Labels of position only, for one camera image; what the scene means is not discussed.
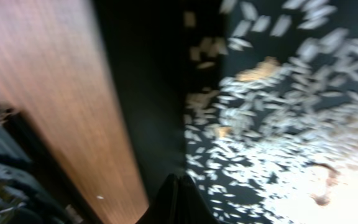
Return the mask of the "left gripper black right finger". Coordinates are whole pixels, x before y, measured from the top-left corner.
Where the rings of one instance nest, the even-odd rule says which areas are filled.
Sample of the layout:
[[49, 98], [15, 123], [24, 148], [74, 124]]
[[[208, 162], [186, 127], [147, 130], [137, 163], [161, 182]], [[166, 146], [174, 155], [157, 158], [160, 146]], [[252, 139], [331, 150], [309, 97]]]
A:
[[178, 222], [179, 224], [219, 224], [189, 175], [184, 175], [179, 180]]

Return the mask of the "black tray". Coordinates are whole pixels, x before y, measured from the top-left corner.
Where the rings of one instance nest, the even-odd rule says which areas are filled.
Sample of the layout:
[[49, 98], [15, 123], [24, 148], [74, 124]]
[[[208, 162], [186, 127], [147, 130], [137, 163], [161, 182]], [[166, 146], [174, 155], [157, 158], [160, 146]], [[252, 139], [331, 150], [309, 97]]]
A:
[[185, 1], [96, 1], [112, 79], [146, 194], [186, 173], [184, 110], [191, 78]]

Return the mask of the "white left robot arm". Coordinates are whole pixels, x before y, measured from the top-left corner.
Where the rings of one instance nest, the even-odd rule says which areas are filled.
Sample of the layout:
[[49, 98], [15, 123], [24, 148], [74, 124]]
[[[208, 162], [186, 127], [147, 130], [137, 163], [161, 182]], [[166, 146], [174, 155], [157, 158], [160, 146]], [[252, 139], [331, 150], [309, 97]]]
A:
[[[170, 174], [140, 224], [217, 224], [189, 175]], [[0, 104], [0, 224], [101, 223], [24, 117]]]

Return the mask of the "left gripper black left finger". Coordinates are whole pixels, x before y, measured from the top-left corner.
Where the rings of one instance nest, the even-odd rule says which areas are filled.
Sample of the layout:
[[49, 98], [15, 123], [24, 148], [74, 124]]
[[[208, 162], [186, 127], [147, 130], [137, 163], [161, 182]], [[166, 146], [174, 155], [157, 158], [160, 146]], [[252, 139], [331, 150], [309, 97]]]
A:
[[170, 174], [164, 180], [155, 200], [136, 224], [174, 224], [178, 196], [178, 177]]

